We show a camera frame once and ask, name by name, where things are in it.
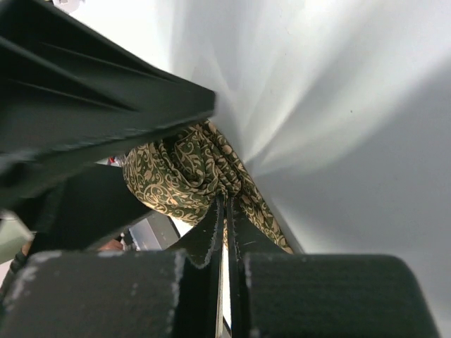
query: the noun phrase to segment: dark object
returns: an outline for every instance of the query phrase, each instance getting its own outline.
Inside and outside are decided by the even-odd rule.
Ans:
[[[391,256],[253,253],[245,275],[257,337],[438,337],[415,276]]]
[[[173,337],[187,264],[171,252],[39,253],[6,297],[0,336]]]
[[[222,204],[207,213],[214,231],[198,242],[201,265],[185,250],[32,256],[6,297],[0,337],[215,337],[223,325]]]
[[[240,211],[223,205],[170,250],[38,254],[8,293],[0,338],[217,337],[224,217],[234,338],[438,337],[399,259],[289,255],[256,232],[252,245]]]
[[[99,248],[152,211],[128,191],[117,167],[95,165],[56,189],[61,189],[60,199],[47,210],[47,232],[36,235],[30,255]]]
[[[44,1],[0,2],[0,54],[0,208],[214,109],[213,92],[151,67]]]

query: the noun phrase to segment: paisley print fabric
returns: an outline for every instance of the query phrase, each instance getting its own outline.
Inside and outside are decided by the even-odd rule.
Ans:
[[[234,196],[257,228],[292,252],[237,154],[210,121],[133,149],[123,176],[143,204],[190,225],[205,216],[217,194]]]

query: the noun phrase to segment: green patterned fabric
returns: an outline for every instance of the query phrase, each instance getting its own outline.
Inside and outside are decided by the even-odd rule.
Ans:
[[[133,149],[123,176],[142,203],[190,225],[204,217],[219,193],[235,196],[257,228],[292,252],[237,154],[210,121]]]

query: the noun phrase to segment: black padded block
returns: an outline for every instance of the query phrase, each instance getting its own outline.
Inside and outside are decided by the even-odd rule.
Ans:
[[[38,253],[7,294],[0,338],[177,337],[186,263],[181,252]]]
[[[438,337],[397,258],[251,253],[245,269],[251,337]]]

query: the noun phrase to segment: white surface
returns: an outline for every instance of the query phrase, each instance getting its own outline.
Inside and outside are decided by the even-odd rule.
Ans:
[[[451,1],[123,4],[74,15],[216,90],[291,243],[401,256],[451,337]]]

